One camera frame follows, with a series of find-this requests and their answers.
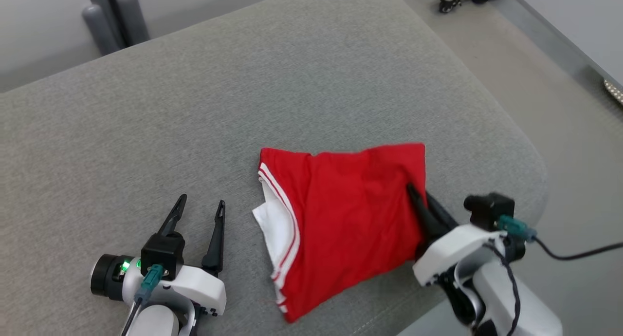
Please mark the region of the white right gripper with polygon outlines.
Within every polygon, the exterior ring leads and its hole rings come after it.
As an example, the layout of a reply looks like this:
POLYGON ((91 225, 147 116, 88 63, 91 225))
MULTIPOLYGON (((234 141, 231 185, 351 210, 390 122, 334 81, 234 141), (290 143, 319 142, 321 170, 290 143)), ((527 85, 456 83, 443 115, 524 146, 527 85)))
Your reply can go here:
POLYGON ((505 253, 503 239, 507 232, 490 232, 473 224, 459 225, 429 192, 421 193, 414 184, 407 184, 406 190, 422 230, 422 245, 430 245, 412 268, 421 286, 433 284, 452 267, 458 270, 459 280, 471 278, 495 258, 485 247, 487 243, 505 253), (450 232, 444 234, 444 227, 450 232))

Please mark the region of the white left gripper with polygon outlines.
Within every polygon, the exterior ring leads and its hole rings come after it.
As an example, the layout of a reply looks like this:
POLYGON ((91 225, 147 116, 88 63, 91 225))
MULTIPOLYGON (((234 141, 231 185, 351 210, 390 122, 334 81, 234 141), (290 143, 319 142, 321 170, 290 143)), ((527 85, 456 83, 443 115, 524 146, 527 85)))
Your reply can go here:
MULTIPOLYGON (((187 194, 182 194, 158 230, 160 236, 174 233, 187 194)), ((122 264, 122 300, 138 306, 134 323, 195 323, 200 316, 222 316, 227 303, 224 282, 218 276, 224 265, 224 220, 226 203, 220 200, 214 230, 201 269, 183 265, 174 280, 143 276, 137 263, 122 264)))

